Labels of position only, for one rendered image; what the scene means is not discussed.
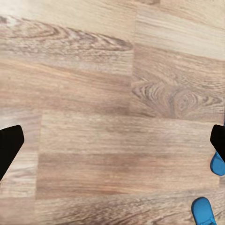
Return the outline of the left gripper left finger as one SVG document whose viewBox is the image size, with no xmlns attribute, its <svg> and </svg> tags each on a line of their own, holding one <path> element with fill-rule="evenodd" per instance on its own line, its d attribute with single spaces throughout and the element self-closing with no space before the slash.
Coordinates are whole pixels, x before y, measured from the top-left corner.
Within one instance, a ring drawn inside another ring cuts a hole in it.
<svg viewBox="0 0 225 225">
<path fill-rule="evenodd" d="M 0 181 L 24 144 L 21 125 L 0 130 Z"/>
</svg>

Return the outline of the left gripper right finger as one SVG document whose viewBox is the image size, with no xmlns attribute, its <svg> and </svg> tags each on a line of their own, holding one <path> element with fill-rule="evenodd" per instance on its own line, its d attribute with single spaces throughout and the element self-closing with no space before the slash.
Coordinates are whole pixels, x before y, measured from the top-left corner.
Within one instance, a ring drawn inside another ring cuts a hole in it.
<svg viewBox="0 0 225 225">
<path fill-rule="evenodd" d="M 214 125 L 210 141 L 222 159 L 225 159 L 225 126 Z"/>
</svg>

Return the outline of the sandal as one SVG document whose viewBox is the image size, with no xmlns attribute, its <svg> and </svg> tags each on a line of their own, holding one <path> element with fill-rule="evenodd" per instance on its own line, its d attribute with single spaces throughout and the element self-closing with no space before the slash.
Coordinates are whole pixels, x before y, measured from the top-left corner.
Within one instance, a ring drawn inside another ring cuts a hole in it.
<svg viewBox="0 0 225 225">
<path fill-rule="evenodd" d="M 225 159 L 222 159 L 221 156 L 216 152 L 212 162 L 211 162 L 211 171 L 215 175 L 223 176 L 225 175 Z"/>
<path fill-rule="evenodd" d="M 216 225 L 209 200 L 205 197 L 196 199 L 191 207 L 196 225 Z"/>
</svg>

